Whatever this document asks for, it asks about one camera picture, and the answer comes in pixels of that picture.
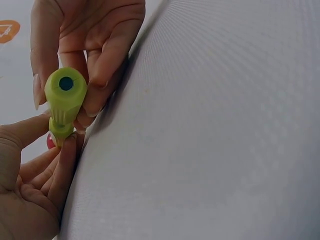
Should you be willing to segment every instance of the red object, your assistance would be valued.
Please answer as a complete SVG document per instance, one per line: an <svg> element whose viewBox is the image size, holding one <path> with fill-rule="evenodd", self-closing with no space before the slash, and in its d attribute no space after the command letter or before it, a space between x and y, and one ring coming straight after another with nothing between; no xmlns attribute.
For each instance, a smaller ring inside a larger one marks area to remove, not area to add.
<svg viewBox="0 0 320 240"><path fill-rule="evenodd" d="M51 137L50 133L46 137L46 145L47 145L48 149L52 149L55 147L54 141L52 141L52 137Z"/></svg>

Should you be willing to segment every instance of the green screwdriver handle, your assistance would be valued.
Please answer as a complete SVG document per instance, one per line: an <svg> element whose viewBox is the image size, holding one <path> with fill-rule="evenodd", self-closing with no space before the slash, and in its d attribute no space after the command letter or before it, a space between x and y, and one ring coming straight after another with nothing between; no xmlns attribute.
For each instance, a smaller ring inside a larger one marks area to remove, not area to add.
<svg viewBox="0 0 320 240"><path fill-rule="evenodd" d="M53 72L44 87L51 118L49 131L54 144L62 146L74 132L73 122L87 93L87 83L80 72L64 67Z"/></svg>

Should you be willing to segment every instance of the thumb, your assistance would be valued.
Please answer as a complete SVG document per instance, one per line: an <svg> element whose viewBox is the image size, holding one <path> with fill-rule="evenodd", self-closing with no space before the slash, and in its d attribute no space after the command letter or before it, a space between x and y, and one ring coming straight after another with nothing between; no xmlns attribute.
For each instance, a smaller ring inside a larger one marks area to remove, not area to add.
<svg viewBox="0 0 320 240"><path fill-rule="evenodd" d="M31 11L30 60L36 109L46 102L45 84L50 74L59 68L58 49L63 20L64 15L57 1L34 1Z"/></svg>
<svg viewBox="0 0 320 240"><path fill-rule="evenodd" d="M49 130L48 114L41 114L13 124L0 126L0 143L10 142L18 147L20 151L46 134ZM0 151L7 144L2 144Z"/></svg>

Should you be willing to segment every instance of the orange sticker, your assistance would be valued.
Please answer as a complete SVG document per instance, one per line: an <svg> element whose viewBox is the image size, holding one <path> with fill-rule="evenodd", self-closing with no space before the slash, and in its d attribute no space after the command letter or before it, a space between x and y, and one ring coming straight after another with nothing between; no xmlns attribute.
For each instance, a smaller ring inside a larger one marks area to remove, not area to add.
<svg viewBox="0 0 320 240"><path fill-rule="evenodd" d="M20 24L13 20L0 20L0 44L11 41L20 30Z"/></svg>

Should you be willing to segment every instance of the white surface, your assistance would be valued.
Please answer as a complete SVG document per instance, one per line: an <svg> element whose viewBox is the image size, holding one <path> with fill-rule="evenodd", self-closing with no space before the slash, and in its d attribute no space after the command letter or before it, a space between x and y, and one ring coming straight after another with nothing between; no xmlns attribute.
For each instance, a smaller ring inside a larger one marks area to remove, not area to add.
<svg viewBox="0 0 320 240"><path fill-rule="evenodd" d="M60 239L320 239L319 26L319 0L172 0L95 125Z"/></svg>

